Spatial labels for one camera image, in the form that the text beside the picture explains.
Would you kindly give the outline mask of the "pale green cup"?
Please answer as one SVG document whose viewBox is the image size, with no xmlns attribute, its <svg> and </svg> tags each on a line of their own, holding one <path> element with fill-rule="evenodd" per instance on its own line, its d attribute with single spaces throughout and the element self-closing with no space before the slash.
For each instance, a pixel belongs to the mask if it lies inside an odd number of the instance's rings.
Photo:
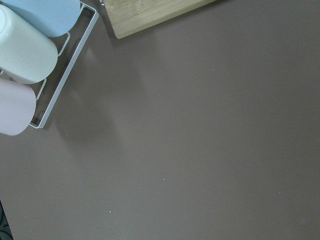
<svg viewBox="0 0 320 240">
<path fill-rule="evenodd" d="M 0 69 L 22 84 L 35 84 L 56 67 L 56 45 L 5 5 L 0 6 Z"/>
</svg>

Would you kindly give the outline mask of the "pink cup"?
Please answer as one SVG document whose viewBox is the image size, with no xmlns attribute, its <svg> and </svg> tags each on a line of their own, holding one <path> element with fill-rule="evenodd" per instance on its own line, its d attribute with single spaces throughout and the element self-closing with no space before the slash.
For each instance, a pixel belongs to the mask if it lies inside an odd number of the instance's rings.
<svg viewBox="0 0 320 240">
<path fill-rule="evenodd" d="M 13 80 L 0 79 L 0 133 L 15 136 L 31 123 L 36 110 L 33 89 Z"/>
</svg>

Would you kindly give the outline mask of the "blue cup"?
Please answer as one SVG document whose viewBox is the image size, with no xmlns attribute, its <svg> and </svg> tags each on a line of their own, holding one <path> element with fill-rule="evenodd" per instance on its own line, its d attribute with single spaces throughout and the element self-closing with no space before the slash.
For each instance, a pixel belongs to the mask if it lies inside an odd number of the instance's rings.
<svg viewBox="0 0 320 240">
<path fill-rule="evenodd" d="M 50 38 L 71 30 L 81 10 L 79 0 L 3 0 L 2 4 Z"/>
</svg>

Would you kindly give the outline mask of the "wooden board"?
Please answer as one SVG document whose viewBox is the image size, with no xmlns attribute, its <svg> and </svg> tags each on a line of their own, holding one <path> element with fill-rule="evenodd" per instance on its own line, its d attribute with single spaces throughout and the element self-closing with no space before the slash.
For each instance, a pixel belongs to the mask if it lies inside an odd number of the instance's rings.
<svg viewBox="0 0 320 240">
<path fill-rule="evenodd" d="M 212 4 L 213 0 L 101 0 L 117 39 Z"/>
</svg>

